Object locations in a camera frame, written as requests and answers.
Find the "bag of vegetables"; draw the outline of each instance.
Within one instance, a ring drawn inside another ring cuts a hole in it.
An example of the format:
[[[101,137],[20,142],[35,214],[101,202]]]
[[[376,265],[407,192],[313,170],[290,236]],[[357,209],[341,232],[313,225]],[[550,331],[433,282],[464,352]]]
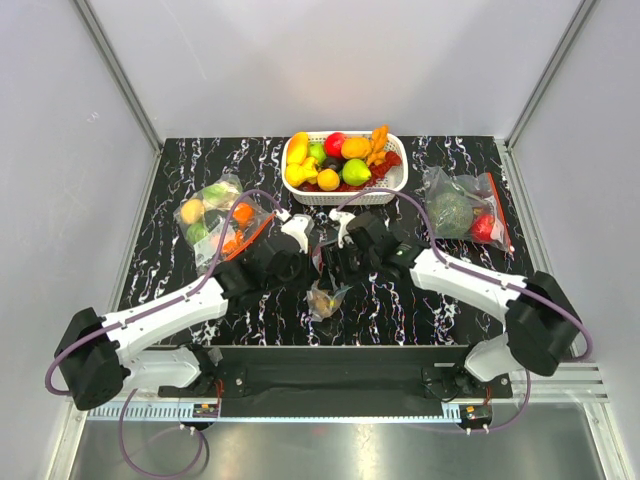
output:
[[[242,193],[235,175],[222,175],[218,181],[184,200],[173,213],[187,244],[195,254],[196,270],[204,273],[216,253],[229,209]],[[271,221],[273,215],[247,198],[233,212],[225,238],[222,259],[244,250]]]

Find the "tabletop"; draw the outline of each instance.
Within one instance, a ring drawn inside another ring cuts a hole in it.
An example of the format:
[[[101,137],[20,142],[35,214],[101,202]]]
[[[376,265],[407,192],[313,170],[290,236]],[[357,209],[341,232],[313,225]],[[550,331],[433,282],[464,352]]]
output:
[[[173,212],[180,202],[215,182],[235,174],[245,189],[274,195],[292,214],[311,215],[318,228],[333,228],[332,207],[304,206],[282,184],[280,162],[288,138],[182,138],[165,143],[135,250],[127,273],[120,309],[132,308],[170,293],[196,279],[193,252]],[[404,192],[424,197],[422,174],[441,166],[450,175],[490,172],[495,180],[513,252],[463,241],[438,241],[449,254],[492,270],[531,275],[534,271],[497,146],[492,137],[400,137],[409,160]],[[256,199],[265,209],[271,207]],[[426,239],[414,208],[394,199],[370,209],[405,235]],[[443,345],[468,344],[502,332],[486,313],[435,292],[400,285],[382,274],[351,288],[340,309],[322,322],[311,321],[303,293],[286,289],[267,293],[246,312],[194,325],[165,339],[177,345]]]

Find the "metal floor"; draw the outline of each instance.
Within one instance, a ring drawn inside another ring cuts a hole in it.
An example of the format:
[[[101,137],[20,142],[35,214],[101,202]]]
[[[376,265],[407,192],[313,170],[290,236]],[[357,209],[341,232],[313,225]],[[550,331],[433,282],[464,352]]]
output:
[[[494,425],[513,415],[495,407]],[[144,442],[167,423],[125,424],[134,461],[156,474],[182,470],[193,458],[195,439],[175,432],[152,447]],[[580,405],[530,405],[504,432],[466,437],[427,432],[419,425],[218,424],[205,432],[209,461],[198,479],[386,480],[386,479],[604,479]],[[430,425],[427,428],[455,429]],[[122,461],[116,422],[87,422],[72,479],[138,479]]]

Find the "bag of fruit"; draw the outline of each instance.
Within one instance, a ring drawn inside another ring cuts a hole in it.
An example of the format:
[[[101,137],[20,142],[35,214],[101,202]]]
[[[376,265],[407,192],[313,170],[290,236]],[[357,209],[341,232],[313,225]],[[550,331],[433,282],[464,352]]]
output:
[[[242,193],[235,175],[222,175],[217,182],[183,201],[173,213],[187,244],[194,251],[196,270],[204,273],[216,253],[229,209]],[[221,259],[242,252],[273,219],[250,198],[238,204],[222,240]]]
[[[440,167],[428,167],[422,179],[436,238],[469,240],[513,252],[491,173],[449,177]]]

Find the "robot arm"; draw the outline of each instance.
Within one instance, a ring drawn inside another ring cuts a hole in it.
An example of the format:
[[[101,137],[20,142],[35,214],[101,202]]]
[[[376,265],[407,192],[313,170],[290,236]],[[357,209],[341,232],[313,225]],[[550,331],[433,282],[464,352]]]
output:
[[[489,382],[500,374],[523,368],[551,376],[568,356],[578,329],[550,308],[507,288],[512,285],[534,292],[577,318],[551,275],[543,272],[536,272],[531,278],[508,275],[444,253],[442,262],[429,245],[397,238],[369,212],[354,217],[334,211],[332,218],[341,224],[337,244],[342,248],[327,249],[323,258],[340,272],[342,283],[355,281],[361,272],[383,271],[397,281],[410,279],[417,288],[457,298],[503,323],[502,335],[475,345],[464,365],[459,366],[471,382]],[[480,277],[490,277],[495,284]]]
[[[201,278],[186,287],[136,308],[96,315],[92,308],[72,318],[55,356],[82,337],[114,328],[73,351],[60,371],[79,410],[98,407],[134,388],[188,388],[198,396],[214,384],[215,359],[197,345],[173,350],[146,350],[191,325],[246,309],[269,291],[283,286],[306,290],[317,275],[308,255],[307,234],[313,222],[296,215],[262,235],[233,260],[217,265],[201,289]],[[146,316],[127,324],[132,317]]]

